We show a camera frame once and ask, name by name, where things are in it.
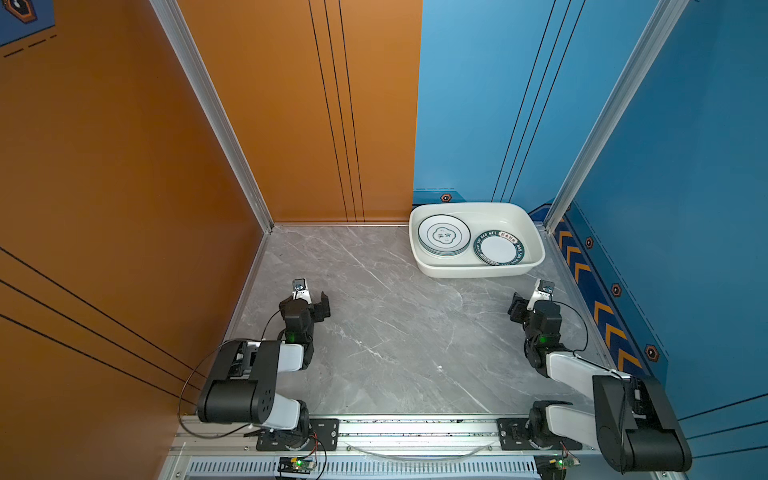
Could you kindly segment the green rim plate front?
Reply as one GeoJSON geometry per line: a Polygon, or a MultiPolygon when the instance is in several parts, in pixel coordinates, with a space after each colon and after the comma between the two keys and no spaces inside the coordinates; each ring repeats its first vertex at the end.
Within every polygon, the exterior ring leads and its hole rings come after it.
{"type": "Polygon", "coordinates": [[[503,230],[487,230],[473,243],[475,255],[490,266],[519,264],[525,256],[525,247],[515,235],[503,230]]]}

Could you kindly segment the white flower outline plate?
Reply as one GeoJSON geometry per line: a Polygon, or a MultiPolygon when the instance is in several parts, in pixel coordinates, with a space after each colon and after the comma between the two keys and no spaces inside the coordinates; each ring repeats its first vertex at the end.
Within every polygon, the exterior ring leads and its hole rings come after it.
{"type": "Polygon", "coordinates": [[[469,226],[452,215],[431,215],[417,229],[420,245],[436,256],[455,256],[464,252],[472,238],[469,226]]]}

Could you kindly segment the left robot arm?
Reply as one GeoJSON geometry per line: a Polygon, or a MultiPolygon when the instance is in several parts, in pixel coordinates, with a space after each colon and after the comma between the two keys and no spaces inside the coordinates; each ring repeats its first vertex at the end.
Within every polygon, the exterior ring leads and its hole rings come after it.
{"type": "Polygon", "coordinates": [[[317,323],[331,316],[324,293],[318,302],[306,289],[280,302],[285,328],[274,340],[225,342],[198,397],[196,415],[204,423],[243,423],[269,431],[309,435],[306,403],[277,392],[278,376],[307,369],[314,355],[317,323]]]}

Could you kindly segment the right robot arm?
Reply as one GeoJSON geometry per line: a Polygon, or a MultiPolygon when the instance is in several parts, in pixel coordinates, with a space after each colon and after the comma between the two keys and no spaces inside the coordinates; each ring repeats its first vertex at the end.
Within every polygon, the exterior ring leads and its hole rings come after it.
{"type": "Polygon", "coordinates": [[[693,455],[660,381],[604,367],[561,342],[562,304],[547,285],[531,298],[513,296],[510,320],[522,326],[523,351],[541,376],[588,398],[588,413],[562,401],[537,401],[527,431],[533,445],[562,447],[566,440],[600,452],[615,471],[687,472],[693,455]]]}

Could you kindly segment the white plastic bin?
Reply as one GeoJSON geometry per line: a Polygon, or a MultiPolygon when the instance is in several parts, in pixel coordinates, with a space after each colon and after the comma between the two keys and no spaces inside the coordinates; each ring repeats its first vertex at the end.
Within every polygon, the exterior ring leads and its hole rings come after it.
{"type": "Polygon", "coordinates": [[[470,279],[519,276],[543,263],[546,258],[543,241],[528,213],[508,203],[444,203],[416,207],[409,218],[409,241],[420,271],[433,278],[470,279]],[[472,238],[468,248],[455,256],[436,256],[419,243],[417,229],[422,220],[431,215],[452,215],[463,220],[470,228],[472,238]],[[503,230],[515,235],[525,247],[523,260],[516,265],[490,266],[474,253],[473,243],[487,230],[503,230]]]}

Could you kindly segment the circuit board right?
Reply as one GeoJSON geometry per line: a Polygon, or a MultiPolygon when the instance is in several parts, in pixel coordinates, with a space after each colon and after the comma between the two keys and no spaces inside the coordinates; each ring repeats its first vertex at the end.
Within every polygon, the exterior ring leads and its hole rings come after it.
{"type": "Polygon", "coordinates": [[[573,456],[534,458],[536,470],[542,480],[565,480],[568,472],[581,465],[581,461],[573,456]]]}

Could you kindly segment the green circuit board left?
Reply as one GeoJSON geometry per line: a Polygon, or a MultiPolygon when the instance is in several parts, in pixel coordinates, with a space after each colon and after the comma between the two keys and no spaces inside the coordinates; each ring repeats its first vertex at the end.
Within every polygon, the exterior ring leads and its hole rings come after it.
{"type": "Polygon", "coordinates": [[[318,474],[320,470],[316,460],[305,457],[280,457],[276,472],[279,478],[308,478],[318,474]]]}

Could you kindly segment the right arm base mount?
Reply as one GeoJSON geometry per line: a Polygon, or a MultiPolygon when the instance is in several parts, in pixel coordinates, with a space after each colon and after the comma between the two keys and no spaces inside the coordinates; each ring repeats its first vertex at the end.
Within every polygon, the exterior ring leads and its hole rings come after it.
{"type": "Polygon", "coordinates": [[[581,451],[583,449],[581,443],[564,437],[535,439],[527,417],[497,418],[496,427],[503,451],[581,451]]]}

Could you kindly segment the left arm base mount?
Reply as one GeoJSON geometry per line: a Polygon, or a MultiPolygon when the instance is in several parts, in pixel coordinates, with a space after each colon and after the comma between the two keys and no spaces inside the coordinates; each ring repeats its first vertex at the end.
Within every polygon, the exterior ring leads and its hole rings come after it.
{"type": "Polygon", "coordinates": [[[340,420],[333,417],[301,418],[292,430],[263,428],[256,449],[260,452],[309,452],[317,447],[321,453],[337,449],[340,420]]]}

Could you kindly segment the aluminium front rail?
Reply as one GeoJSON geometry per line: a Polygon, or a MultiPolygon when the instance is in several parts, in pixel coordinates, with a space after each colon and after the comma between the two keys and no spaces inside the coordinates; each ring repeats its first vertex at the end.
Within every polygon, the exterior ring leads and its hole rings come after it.
{"type": "MultiPolygon", "coordinates": [[[[330,454],[377,454],[393,457],[445,457],[478,452],[486,455],[569,453],[579,459],[598,456],[597,450],[581,442],[581,451],[503,451],[496,419],[527,417],[525,414],[440,414],[440,415],[313,415],[340,420],[337,449],[330,454]]],[[[267,455],[256,449],[254,427],[229,435],[232,425],[201,423],[193,416],[184,418],[186,428],[176,434],[169,454],[182,455],[267,455]]]]}

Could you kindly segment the aluminium corner post left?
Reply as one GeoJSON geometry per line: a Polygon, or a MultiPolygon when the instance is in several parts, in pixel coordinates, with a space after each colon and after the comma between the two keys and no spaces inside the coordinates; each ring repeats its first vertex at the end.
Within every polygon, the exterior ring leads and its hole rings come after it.
{"type": "Polygon", "coordinates": [[[150,0],[149,3],[254,216],[262,231],[270,234],[274,221],[179,3],[171,0],[150,0]]]}

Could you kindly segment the aluminium corner post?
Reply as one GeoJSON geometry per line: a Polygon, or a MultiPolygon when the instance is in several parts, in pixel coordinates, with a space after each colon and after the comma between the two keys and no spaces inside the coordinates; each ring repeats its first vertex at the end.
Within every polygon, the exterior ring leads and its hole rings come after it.
{"type": "Polygon", "coordinates": [[[552,202],[543,223],[547,233],[552,234],[564,218],[688,4],[688,0],[662,0],[657,3],[552,202]]]}
{"type": "Polygon", "coordinates": [[[270,234],[274,221],[179,3],[171,0],[150,0],[149,3],[254,216],[262,231],[270,234]]]}

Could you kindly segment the aluminium corner post right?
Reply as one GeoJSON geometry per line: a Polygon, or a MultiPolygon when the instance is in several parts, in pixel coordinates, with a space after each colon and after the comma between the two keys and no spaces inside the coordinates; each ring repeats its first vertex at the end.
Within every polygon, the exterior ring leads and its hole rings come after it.
{"type": "Polygon", "coordinates": [[[564,218],[688,4],[688,0],[662,0],[657,3],[552,202],[543,223],[547,233],[552,234],[564,218]]]}

